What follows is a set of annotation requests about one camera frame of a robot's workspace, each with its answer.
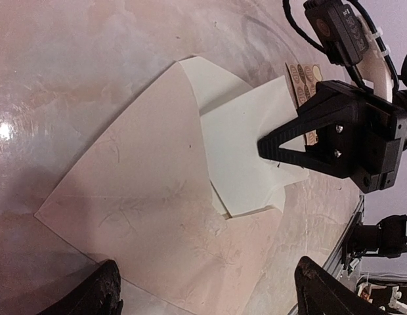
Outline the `beige lined letter paper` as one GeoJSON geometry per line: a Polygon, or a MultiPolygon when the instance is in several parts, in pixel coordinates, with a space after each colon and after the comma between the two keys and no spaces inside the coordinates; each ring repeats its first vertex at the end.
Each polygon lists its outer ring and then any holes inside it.
{"type": "Polygon", "coordinates": [[[286,78],[252,87],[200,56],[180,65],[198,104],[214,208],[231,217],[282,211],[285,187],[309,172],[261,158],[257,141],[297,117],[286,78]]]}

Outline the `translucent pink envelope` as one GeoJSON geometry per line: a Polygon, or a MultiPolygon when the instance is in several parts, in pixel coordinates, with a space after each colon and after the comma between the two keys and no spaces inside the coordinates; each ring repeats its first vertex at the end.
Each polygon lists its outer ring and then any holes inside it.
{"type": "Polygon", "coordinates": [[[282,220],[212,205],[196,99],[179,63],[84,153],[36,213],[63,240],[193,314],[241,314],[282,220]]]}

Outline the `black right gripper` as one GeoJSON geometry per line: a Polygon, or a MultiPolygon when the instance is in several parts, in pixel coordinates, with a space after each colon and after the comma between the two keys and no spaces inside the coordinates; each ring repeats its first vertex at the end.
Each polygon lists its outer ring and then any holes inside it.
{"type": "Polygon", "coordinates": [[[257,141],[264,159],[351,179],[364,193],[394,185],[405,147],[406,107],[342,81],[317,83],[295,119],[257,141]],[[318,142],[305,152],[285,148],[311,131],[318,142]]]}

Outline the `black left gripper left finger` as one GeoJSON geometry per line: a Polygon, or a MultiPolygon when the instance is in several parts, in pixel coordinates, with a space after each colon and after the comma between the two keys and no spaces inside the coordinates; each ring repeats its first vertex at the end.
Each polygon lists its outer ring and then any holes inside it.
{"type": "Polygon", "coordinates": [[[121,314],[121,275],[116,261],[108,259],[75,289],[40,313],[121,314]]]}

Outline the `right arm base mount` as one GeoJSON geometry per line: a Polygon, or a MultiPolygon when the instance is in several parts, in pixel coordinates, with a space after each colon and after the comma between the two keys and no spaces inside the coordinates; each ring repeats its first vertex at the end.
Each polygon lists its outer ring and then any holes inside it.
{"type": "Polygon", "coordinates": [[[349,239],[351,261],[362,257],[394,259],[407,253],[407,215],[391,215],[375,225],[357,224],[349,239]]]}

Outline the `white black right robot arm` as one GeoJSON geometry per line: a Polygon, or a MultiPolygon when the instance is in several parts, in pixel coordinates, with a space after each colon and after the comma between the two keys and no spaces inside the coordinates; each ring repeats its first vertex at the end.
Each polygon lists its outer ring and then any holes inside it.
{"type": "Polygon", "coordinates": [[[365,194],[390,188],[407,150],[407,90],[388,102],[342,81],[319,82],[297,117],[257,149],[263,159],[350,178],[365,194]]]}

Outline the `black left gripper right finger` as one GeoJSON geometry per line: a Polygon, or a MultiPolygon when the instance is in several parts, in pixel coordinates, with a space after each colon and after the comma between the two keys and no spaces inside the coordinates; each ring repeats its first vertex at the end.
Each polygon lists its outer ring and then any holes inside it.
{"type": "Polygon", "coordinates": [[[388,307],[373,305],[308,256],[300,258],[294,278],[299,314],[387,314],[397,307],[396,295],[388,307]]]}

